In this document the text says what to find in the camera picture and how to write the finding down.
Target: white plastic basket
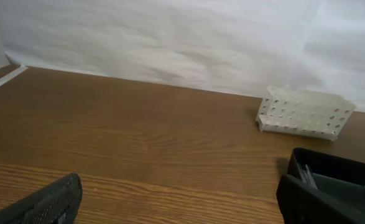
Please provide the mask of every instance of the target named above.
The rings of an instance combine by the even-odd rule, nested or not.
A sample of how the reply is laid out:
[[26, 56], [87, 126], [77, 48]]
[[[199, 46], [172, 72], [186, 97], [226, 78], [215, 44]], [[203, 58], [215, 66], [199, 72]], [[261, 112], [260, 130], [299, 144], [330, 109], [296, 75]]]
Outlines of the white plastic basket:
[[256, 121], [261, 131], [335, 140], [356, 106], [342, 96], [268, 87]]

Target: black object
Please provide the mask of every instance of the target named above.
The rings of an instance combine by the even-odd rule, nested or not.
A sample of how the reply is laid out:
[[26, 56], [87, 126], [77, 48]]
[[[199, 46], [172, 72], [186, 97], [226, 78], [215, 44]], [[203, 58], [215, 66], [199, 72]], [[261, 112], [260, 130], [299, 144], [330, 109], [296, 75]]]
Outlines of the black object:
[[72, 224], [82, 188], [77, 174], [69, 174], [0, 211], [0, 224]]
[[296, 148], [276, 196], [286, 224], [365, 224], [365, 163]]

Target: table top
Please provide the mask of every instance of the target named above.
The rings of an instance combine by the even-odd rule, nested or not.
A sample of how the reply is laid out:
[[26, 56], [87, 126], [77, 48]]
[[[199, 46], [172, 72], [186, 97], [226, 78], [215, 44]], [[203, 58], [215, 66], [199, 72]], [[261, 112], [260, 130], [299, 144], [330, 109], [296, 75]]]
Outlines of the table top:
[[260, 103], [31, 67], [0, 86], [0, 209], [76, 172], [75, 223], [283, 223], [293, 148], [365, 162], [365, 113], [331, 142], [261, 133]]

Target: clear plastic object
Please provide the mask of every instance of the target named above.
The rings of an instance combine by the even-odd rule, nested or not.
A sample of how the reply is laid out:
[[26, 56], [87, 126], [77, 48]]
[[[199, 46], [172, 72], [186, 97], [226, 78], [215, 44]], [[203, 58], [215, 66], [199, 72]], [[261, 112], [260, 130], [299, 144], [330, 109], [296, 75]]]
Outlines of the clear plastic object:
[[356, 109], [340, 95], [274, 86], [268, 90], [256, 118], [261, 131], [335, 140]]

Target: white tape strip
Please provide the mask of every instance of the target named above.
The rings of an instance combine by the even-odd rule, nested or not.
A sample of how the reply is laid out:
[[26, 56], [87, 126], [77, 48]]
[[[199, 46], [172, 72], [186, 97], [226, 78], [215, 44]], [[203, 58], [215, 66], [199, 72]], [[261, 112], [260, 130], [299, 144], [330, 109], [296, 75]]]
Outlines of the white tape strip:
[[24, 70], [28, 69], [25, 65], [21, 65], [19, 68], [13, 70], [12, 72], [8, 73], [7, 75], [0, 78], [0, 86], [9, 80], [15, 78], [17, 75], [21, 74]]

